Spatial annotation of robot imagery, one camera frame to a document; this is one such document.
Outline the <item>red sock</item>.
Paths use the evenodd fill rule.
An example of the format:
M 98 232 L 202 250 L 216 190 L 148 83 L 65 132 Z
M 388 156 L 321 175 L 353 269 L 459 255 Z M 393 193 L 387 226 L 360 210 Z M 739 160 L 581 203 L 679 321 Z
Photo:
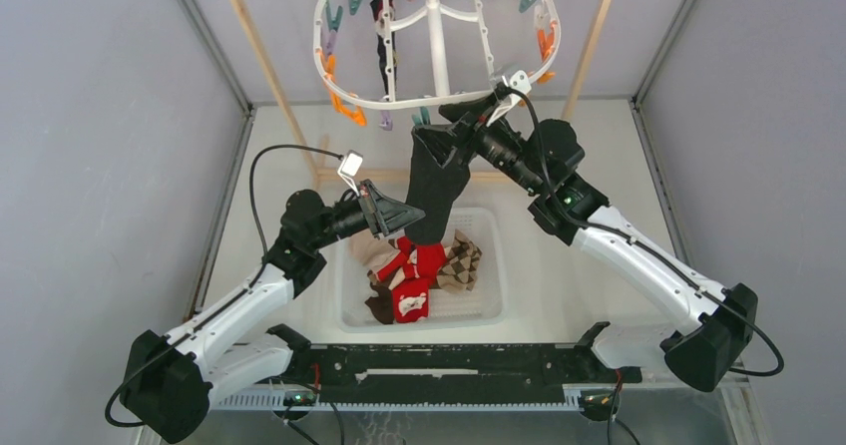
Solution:
M 396 322 L 412 323 L 429 316 L 431 283 L 430 278 L 408 279 L 391 290 Z
M 442 244 L 420 245 L 405 236 L 384 240 L 385 250 L 377 253 L 368 266 L 371 279 L 387 282 L 393 289 L 406 280 L 434 279 L 446 262 Z

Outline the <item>brown striped sock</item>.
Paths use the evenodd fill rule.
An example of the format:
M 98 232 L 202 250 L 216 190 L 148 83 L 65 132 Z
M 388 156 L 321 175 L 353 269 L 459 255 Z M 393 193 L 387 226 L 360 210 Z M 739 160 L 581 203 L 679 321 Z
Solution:
M 370 289 L 372 295 L 365 300 L 365 305 L 377 322 L 384 325 L 393 324 L 395 316 L 391 290 L 379 284 L 371 284 Z

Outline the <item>argyle brown sock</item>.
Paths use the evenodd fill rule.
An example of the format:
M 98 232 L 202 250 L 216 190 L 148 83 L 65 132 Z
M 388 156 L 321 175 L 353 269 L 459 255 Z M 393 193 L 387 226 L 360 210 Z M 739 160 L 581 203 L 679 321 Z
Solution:
M 446 261 L 436 276 L 437 287 L 454 294 L 472 291 L 477 283 L 483 256 L 481 249 L 456 229 L 452 244 L 445 249 L 445 255 Z

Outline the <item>beige sock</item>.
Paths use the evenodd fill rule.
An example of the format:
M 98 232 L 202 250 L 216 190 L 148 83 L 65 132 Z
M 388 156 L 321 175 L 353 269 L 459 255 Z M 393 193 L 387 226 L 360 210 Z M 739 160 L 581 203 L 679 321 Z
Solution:
M 377 281 L 385 280 L 403 263 L 400 250 L 390 239 L 377 238 L 369 230 L 354 234 L 348 243 L 352 257 Z

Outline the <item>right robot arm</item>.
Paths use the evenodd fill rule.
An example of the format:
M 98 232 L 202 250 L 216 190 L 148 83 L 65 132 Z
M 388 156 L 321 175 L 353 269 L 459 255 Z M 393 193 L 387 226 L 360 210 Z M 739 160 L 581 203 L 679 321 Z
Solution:
M 471 162 L 486 161 L 528 193 L 543 232 L 614 270 L 667 321 L 662 331 L 596 324 L 576 356 L 581 375 L 601 381 L 615 369 L 661 362 L 691 388 L 714 390 L 760 334 L 757 294 L 695 271 L 637 230 L 579 175 L 585 151 L 570 123 L 537 118 L 523 136 L 497 113 L 499 103 L 491 96 L 446 105 L 442 124 L 413 127 L 408 202 L 425 212 L 427 224 L 408 234 L 432 239 L 466 186 Z

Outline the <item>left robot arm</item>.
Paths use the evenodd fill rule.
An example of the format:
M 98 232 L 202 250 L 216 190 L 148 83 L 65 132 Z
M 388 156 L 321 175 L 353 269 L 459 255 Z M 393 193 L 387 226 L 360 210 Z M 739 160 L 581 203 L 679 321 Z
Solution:
M 134 340 L 116 401 L 176 444 L 200 427 L 213 406 L 259 380 L 304 379 L 312 357 L 291 343 L 292 334 L 268 331 L 246 345 L 239 340 L 315 282 L 326 265 L 322 248 L 363 231 L 389 236 L 424 217 L 368 180 L 353 198 L 331 206 L 313 190 L 292 194 L 276 240 L 243 283 L 169 332 L 147 330 Z

